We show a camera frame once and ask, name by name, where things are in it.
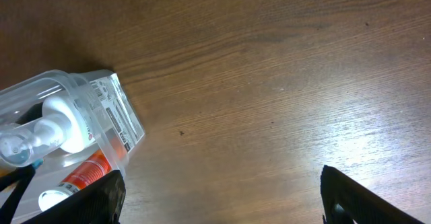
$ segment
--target orange label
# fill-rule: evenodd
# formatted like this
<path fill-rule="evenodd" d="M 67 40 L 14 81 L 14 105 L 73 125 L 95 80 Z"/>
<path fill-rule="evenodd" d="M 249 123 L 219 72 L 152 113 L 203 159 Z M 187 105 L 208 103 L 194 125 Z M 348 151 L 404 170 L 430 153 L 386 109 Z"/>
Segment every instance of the orange label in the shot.
<path fill-rule="evenodd" d="M 73 184 L 80 190 L 89 186 L 91 183 L 105 176 L 111 170 L 108 160 L 97 150 L 75 170 L 73 170 L 62 183 Z"/>

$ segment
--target transparent plastic box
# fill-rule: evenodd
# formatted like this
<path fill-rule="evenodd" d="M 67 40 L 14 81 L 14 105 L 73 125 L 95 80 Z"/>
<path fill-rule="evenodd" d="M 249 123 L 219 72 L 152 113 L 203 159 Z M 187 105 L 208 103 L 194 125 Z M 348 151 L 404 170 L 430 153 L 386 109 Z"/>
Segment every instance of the transparent plastic box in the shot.
<path fill-rule="evenodd" d="M 142 124 L 121 88 L 117 75 L 108 70 L 82 74 L 47 71 L 0 91 L 0 127 L 17 122 L 31 107 L 47 97 L 65 92 L 84 118 L 96 143 L 78 153 L 56 149 L 45 156 L 44 163 L 36 170 L 36 175 L 15 212 L 15 223 L 40 213 L 39 194 L 55 187 L 98 149 L 102 150 L 111 168 L 120 170 L 125 177 L 125 167 L 145 137 Z M 112 119 L 113 110 L 120 115 L 120 123 Z M 0 159 L 0 169 L 7 172 L 13 166 Z M 12 188 L 0 193 L 1 204 L 11 191 Z"/>

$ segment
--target brown wooden surface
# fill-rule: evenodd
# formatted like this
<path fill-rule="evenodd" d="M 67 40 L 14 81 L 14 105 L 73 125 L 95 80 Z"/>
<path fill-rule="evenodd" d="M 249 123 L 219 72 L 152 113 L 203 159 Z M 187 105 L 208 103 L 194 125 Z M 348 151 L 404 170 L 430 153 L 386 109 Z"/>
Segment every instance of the brown wooden surface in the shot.
<path fill-rule="evenodd" d="M 323 164 L 431 220 L 431 0 L 1 0 L 0 29 L 2 88 L 119 74 L 121 223 L 321 223 Z"/>

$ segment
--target plastic container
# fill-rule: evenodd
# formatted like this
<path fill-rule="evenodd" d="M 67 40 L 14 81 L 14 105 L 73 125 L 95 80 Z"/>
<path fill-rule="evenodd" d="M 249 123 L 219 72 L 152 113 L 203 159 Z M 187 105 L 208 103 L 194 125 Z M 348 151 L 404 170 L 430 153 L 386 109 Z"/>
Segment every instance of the plastic container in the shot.
<path fill-rule="evenodd" d="M 47 151 L 49 154 L 43 157 L 44 164 L 37 169 L 15 212 L 14 221 L 17 222 L 37 215 L 40 212 L 40 193 L 54 188 L 79 163 L 98 149 L 102 150 L 111 168 L 120 170 L 124 177 L 129 158 L 145 136 L 145 131 L 115 73 L 108 70 L 82 74 L 47 71 L 0 91 L 0 139 L 16 135 L 18 129 L 22 139 L 30 138 L 30 135 L 35 135 L 38 122 L 43 125 L 43 129 L 55 130 L 56 126 L 51 122 L 40 123 L 41 115 L 44 117 L 40 109 L 42 113 L 46 113 L 44 109 L 47 109 L 47 106 L 43 105 L 44 101 L 56 97 L 69 100 L 73 104 L 72 110 L 80 122 L 80 137 L 91 139 L 83 145 L 83 150 L 77 153 L 70 153 L 68 148 L 63 148 L 68 152 L 64 151 L 61 144 Z M 36 156 L 31 149 L 28 153 Z M 12 159 L 13 161 L 10 160 L 11 154 L 8 155 L 0 155 L 0 173 L 27 164 L 24 163 L 28 160 L 26 155 L 20 155 L 19 160 Z M 0 204 L 9 194 L 6 191 L 0 193 Z"/>

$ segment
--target white bottle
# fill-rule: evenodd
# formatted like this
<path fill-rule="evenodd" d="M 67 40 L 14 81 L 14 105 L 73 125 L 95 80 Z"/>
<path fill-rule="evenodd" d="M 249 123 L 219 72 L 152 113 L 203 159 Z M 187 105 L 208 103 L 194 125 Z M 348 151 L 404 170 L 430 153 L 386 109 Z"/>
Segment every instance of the white bottle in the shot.
<path fill-rule="evenodd" d="M 59 147 L 77 153 L 93 143 L 95 138 L 87 123 L 63 91 L 45 99 L 41 118 L 0 135 L 0 157 L 10 165 L 22 167 Z"/>

